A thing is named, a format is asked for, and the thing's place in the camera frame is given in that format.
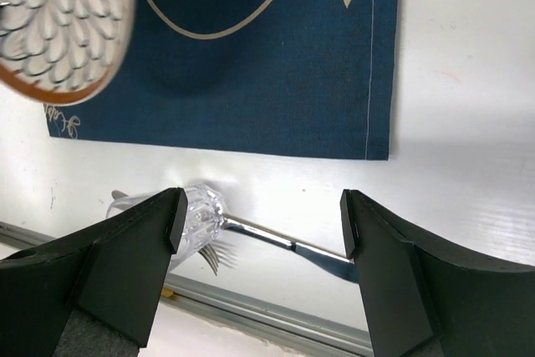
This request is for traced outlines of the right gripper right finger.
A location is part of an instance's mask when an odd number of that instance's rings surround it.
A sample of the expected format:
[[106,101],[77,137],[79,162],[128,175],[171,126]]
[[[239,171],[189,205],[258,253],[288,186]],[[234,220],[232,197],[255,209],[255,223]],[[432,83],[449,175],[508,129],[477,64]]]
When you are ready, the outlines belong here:
[[533,355],[533,266],[448,241],[360,191],[340,209],[375,355]]

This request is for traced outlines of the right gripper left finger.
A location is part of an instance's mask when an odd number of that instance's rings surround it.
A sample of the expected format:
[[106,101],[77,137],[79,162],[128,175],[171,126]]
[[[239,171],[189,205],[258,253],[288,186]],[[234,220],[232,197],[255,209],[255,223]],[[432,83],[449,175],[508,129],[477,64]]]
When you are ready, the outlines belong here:
[[185,192],[172,187],[4,258],[2,355],[138,355],[150,337],[186,210]]

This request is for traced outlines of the floral ceramic plate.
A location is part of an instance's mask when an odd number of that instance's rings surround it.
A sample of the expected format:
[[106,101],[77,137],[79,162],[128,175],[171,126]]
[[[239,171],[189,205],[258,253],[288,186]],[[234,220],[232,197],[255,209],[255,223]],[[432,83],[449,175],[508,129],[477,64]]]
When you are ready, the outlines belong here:
[[1,0],[1,82],[41,103],[76,105],[114,78],[135,0]]

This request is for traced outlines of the blue fish placemat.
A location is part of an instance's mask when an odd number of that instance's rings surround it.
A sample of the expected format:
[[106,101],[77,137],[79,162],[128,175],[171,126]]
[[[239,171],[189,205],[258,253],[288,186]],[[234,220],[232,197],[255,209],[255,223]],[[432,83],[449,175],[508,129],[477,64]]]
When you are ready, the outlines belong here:
[[118,74],[50,136],[388,159],[398,0],[136,1]]

